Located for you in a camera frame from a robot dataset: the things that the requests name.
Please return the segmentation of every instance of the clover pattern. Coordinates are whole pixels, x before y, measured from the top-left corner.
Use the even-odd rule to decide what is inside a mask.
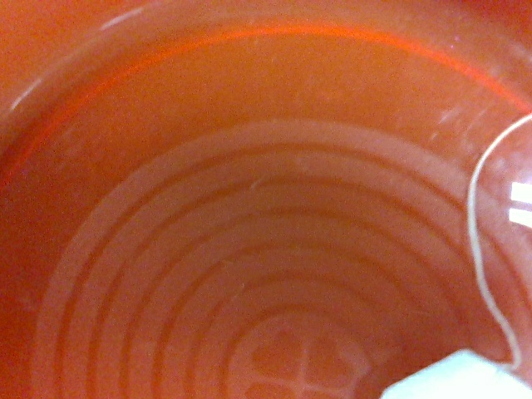
[[[250,366],[255,378],[247,399],[347,399],[355,377],[333,339],[304,341],[287,331],[257,347]]]

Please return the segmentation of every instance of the white string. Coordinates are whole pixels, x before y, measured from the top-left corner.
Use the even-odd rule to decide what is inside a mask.
[[[509,367],[511,370],[516,370],[517,368],[519,368],[523,360],[523,355],[521,353],[517,337],[515,336],[515,331],[508,322],[508,319],[497,306],[493,294],[490,291],[490,287],[488,286],[488,283],[485,279],[482,249],[480,248],[479,231],[476,221],[476,188],[478,185],[480,172],[484,167],[484,163],[494,151],[494,149],[510,133],[519,129],[522,125],[528,123],[529,121],[532,121],[532,114],[523,116],[521,119],[510,125],[502,133],[500,133],[497,138],[495,138],[495,140],[490,144],[488,149],[484,152],[484,154],[482,154],[479,161],[477,162],[475,170],[473,171],[473,175],[471,176],[467,192],[467,229],[471,245],[471,253],[473,255],[473,261],[475,263],[476,282],[478,284],[480,294],[482,295],[482,298],[484,299],[488,310],[493,315],[495,321],[499,324],[502,332],[506,337],[506,340],[508,341],[508,345],[510,346],[510,350],[512,353],[512,362],[505,363],[503,364],[503,366]]]

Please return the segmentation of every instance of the concentric ring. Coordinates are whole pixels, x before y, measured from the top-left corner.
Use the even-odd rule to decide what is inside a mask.
[[[304,137],[294,133],[301,131]],[[447,180],[448,175],[455,180]],[[187,342],[194,346],[197,329],[212,334],[210,324],[205,327],[201,320],[217,314],[222,298],[245,291],[238,287],[253,287],[259,263],[251,262],[249,279],[217,278],[240,257],[257,249],[278,249],[283,242],[289,244],[294,264],[305,259],[303,254],[322,260],[309,275],[323,270],[324,254],[335,260],[329,273],[336,279],[344,276],[359,297],[331,301],[336,312],[340,303],[369,300],[387,304],[383,312],[389,321],[401,306],[423,312],[423,298],[432,308],[441,303],[442,312],[456,312],[447,318],[453,323],[441,326],[443,332],[456,330],[460,322],[472,329],[482,326],[483,321],[453,304],[456,294],[473,281],[458,229],[458,199],[465,182],[459,170],[412,144],[333,123],[265,121],[184,143],[117,186],[64,252],[39,318],[33,359],[38,395],[183,396],[187,391],[179,391],[179,383],[168,391],[168,376],[177,371],[165,359],[173,353],[176,362],[182,361],[177,354],[189,353]],[[491,218],[483,226],[493,244],[488,258],[502,265],[522,262],[523,243],[503,250],[494,239],[494,229],[505,229],[497,204],[486,195],[482,202],[489,205],[483,215]],[[272,278],[278,267],[270,264],[264,278]],[[355,277],[365,273],[357,282]],[[464,285],[439,286],[437,275],[450,273]],[[412,285],[420,281],[426,285]],[[323,282],[330,287],[332,280]],[[219,294],[216,287],[223,288]],[[372,293],[379,289],[386,301],[379,300],[379,292]],[[474,302],[476,294],[468,294]],[[418,303],[412,306],[412,300]],[[255,309],[250,322],[265,310]],[[378,321],[369,317],[367,313],[366,320]],[[350,333],[362,352],[371,353],[379,339],[390,346],[390,337],[404,337],[410,321],[405,318],[400,328],[396,318],[391,330],[377,338],[358,336],[352,328]],[[183,347],[178,347],[176,331],[186,338]],[[456,334],[452,339],[463,342],[466,337]],[[217,345],[220,350],[232,337],[227,339]],[[201,349],[206,344],[197,345],[195,362],[206,362]],[[385,356],[367,361],[379,363]],[[195,376],[195,362],[186,363],[192,368],[175,378]],[[229,378],[213,373],[220,386]]]

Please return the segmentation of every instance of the orange surface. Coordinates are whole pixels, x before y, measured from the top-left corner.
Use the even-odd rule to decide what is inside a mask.
[[[29,43],[65,51],[131,5],[91,7],[17,39],[28,76],[54,57]],[[23,99],[0,168],[0,396],[376,398],[460,347],[508,357],[464,198],[476,157],[530,110],[518,63],[475,41],[481,24],[456,40],[363,11],[203,26],[107,62],[117,27],[89,52],[102,66]],[[527,137],[494,154],[479,204],[529,380],[530,237],[506,214]]]

